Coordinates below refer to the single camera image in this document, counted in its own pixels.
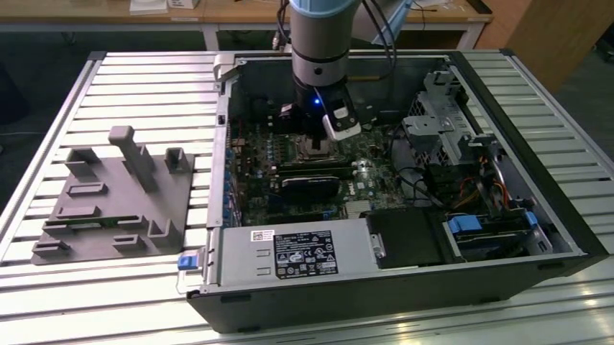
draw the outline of black cable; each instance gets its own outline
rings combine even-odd
[[[386,151],[383,152],[383,156],[387,157],[388,155],[392,155],[392,144],[394,144],[394,140],[396,139],[396,132],[399,132],[399,129],[400,129],[400,125],[396,125],[394,130],[392,130],[392,135],[391,135],[391,140],[390,142],[387,143],[387,148],[386,148]]]
[[[388,64],[390,64],[390,69],[388,71],[380,75],[379,77],[376,77],[376,81],[380,81],[382,79],[384,79],[390,74],[392,74],[392,70],[394,70],[394,66],[396,65],[396,63],[394,63],[392,61],[392,57],[391,57],[391,49],[388,48],[388,44],[387,44],[387,40],[386,40],[386,37],[384,37],[384,33],[382,32],[382,29],[380,29],[380,25],[376,23],[376,19],[375,19],[375,14],[374,12],[371,11],[371,8],[368,6],[368,3],[367,3],[367,0],[363,0],[363,7],[364,7],[364,10],[367,11],[367,14],[368,14],[368,17],[371,19],[371,22],[374,23],[374,26],[375,26],[375,30],[376,30],[376,34],[382,37],[382,42],[383,42],[383,53],[386,54],[386,58],[387,58],[387,61],[388,61]]]
[[[426,17],[424,17],[424,7],[422,7],[422,5],[414,1],[414,4],[418,5],[418,7],[420,7],[419,11],[420,11],[420,14],[422,14],[422,31],[426,30]]]
[[[279,10],[277,10],[277,31],[281,37],[284,38],[284,43],[289,43],[288,35],[284,31],[284,18],[285,18],[285,8],[288,7],[289,0],[279,0]]]
[[[422,169],[420,167],[403,167],[402,169],[399,169],[398,173],[400,173],[403,170],[414,170],[416,173],[423,173],[424,172],[424,169]]]
[[[380,15],[380,18],[383,20],[383,25],[386,26],[386,30],[387,30],[387,33],[388,35],[391,36],[391,47],[392,47],[392,61],[391,61],[391,69],[388,71],[388,73],[383,76],[382,79],[384,79],[388,75],[392,74],[394,72],[394,69],[396,68],[396,59],[398,59],[398,56],[396,56],[396,44],[394,43],[394,40],[395,40],[395,36],[394,36],[394,33],[392,33],[392,28],[391,28],[391,23],[387,22],[387,19],[386,19],[386,14],[384,14],[384,11],[382,11],[382,7],[380,5],[378,4],[378,2],[375,0],[371,0],[371,4],[375,6],[375,11],[378,12],[378,14]],[[384,40],[384,36],[382,35],[382,32],[380,33],[380,36],[382,36],[382,41],[383,43],[386,44],[387,46],[387,42]]]
[[[403,180],[403,182],[411,187],[414,188],[414,194],[415,194],[415,191],[420,192],[422,194],[424,194],[424,196],[428,198],[428,200],[432,202],[432,204],[435,206],[438,206],[439,208],[443,208],[444,210],[451,210],[452,208],[450,206],[447,206],[439,199],[436,199],[436,197],[430,194],[430,192],[427,192],[427,190],[422,189],[420,187],[418,187],[415,185],[415,183],[410,182],[410,180],[407,178],[404,178],[400,174],[399,174],[399,178]]]
[[[424,9],[422,5],[418,2],[414,2],[412,5],[420,7],[420,9],[411,9],[411,11],[420,11],[422,13],[422,31],[426,30],[426,17],[424,17],[424,12],[436,12],[436,9]]]
[[[415,185],[418,185],[419,182],[423,182],[423,183],[426,184],[424,178],[420,178],[418,181],[415,181]],[[424,198],[419,198],[419,199],[418,199],[418,198],[416,198],[416,195],[418,195],[418,194],[415,193],[415,188],[414,188],[414,198],[412,198],[412,201],[411,201],[411,205],[415,205],[415,202],[416,202],[418,200],[424,200]]]

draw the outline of wooden table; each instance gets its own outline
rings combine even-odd
[[[277,8],[277,0],[200,0],[195,9],[131,16],[129,0],[0,0],[0,32],[199,31],[207,49],[219,50],[221,30],[275,30]],[[458,48],[471,49],[492,15],[467,0],[428,9],[436,11],[424,12],[424,22],[422,12],[410,11],[403,30],[460,31]]]
[[[0,32],[201,32],[204,7],[131,16],[129,0],[0,0]]]
[[[219,50],[216,33],[233,30],[275,30],[279,0],[207,0],[204,8],[203,34],[208,50]],[[403,30],[462,31],[459,49],[472,49],[483,26],[492,20],[491,14],[480,14],[467,0],[452,0],[451,4],[431,6],[424,11],[410,11]]]

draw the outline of yellow wire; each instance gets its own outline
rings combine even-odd
[[[459,201],[459,203],[456,203],[456,206],[454,206],[454,209],[456,209],[462,205],[464,205],[468,202],[471,202],[472,199],[475,199],[478,196],[479,196],[479,191],[474,191],[463,200]]]

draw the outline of aluminum extrusion table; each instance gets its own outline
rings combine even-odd
[[[92,54],[0,217],[0,343],[71,344],[570,344],[614,336],[614,260],[548,280],[510,300],[378,318],[217,334],[184,301],[199,275],[177,276],[177,255],[29,264],[68,169],[71,147],[107,143],[113,125],[136,129],[152,155],[196,155],[185,248],[205,244],[216,110],[215,52]],[[515,57],[464,52],[562,190],[614,252],[614,166]],[[470,107],[479,125],[486,120]]]

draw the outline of white table leg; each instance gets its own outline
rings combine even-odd
[[[462,34],[458,50],[471,50],[478,43],[479,35],[482,34],[484,23],[474,23]]]
[[[220,50],[220,43],[217,42],[219,26],[215,23],[203,24],[203,37],[207,50]]]

